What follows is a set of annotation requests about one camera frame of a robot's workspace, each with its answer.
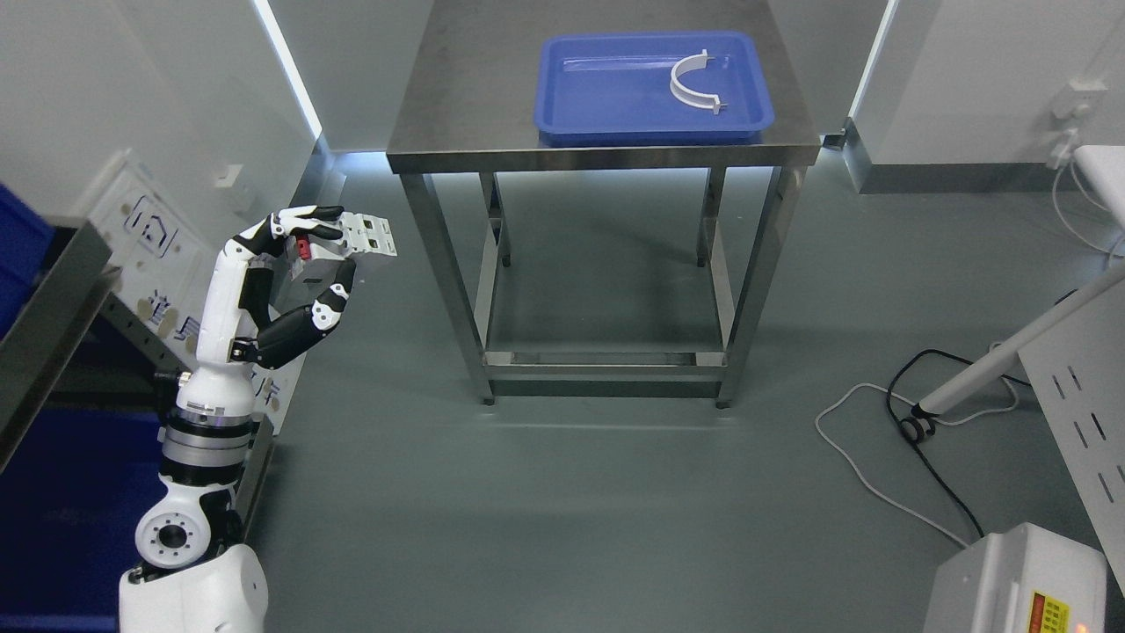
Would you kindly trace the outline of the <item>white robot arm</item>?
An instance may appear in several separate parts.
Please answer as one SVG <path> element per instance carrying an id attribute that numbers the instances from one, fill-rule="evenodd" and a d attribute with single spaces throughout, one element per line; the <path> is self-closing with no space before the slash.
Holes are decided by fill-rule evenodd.
<path id="1" fill-rule="evenodd" d="M 261 632 L 269 590 L 236 508 L 248 416 L 174 409 L 158 442 L 164 495 L 138 519 L 140 561 L 118 582 L 120 632 Z"/>

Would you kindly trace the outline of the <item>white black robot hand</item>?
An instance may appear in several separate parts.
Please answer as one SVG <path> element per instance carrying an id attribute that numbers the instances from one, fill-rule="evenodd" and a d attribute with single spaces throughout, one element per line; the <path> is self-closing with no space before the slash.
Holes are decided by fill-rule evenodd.
<path id="1" fill-rule="evenodd" d="M 177 394 L 176 406 L 186 419 L 225 426 L 249 417 L 256 408 L 250 369 L 281 368 L 338 328 L 352 291 L 353 260 L 342 261 L 332 284 L 314 301 L 272 319 L 274 273 L 261 257 L 281 257 L 290 236 L 341 239 L 343 232 L 334 223 L 344 211 L 343 206 L 284 208 L 226 241 L 214 261 L 202 309 L 198 368 Z"/>

